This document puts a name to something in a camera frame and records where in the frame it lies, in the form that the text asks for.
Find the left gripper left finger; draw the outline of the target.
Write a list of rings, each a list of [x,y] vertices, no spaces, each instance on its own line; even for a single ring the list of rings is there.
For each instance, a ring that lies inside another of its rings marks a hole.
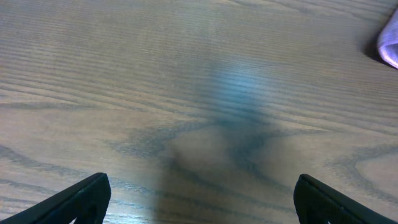
[[[111,198],[105,173],[95,173],[2,224],[102,224]]]

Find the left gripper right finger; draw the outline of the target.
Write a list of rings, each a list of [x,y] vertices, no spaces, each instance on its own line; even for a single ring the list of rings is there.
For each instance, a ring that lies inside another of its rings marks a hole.
[[[298,178],[294,205],[300,224],[397,224],[308,174]]]

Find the purple microfiber cloth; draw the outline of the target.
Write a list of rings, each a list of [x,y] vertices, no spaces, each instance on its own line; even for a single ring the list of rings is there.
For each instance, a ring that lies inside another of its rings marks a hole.
[[[383,27],[377,38],[380,57],[390,66],[397,68],[397,9]]]

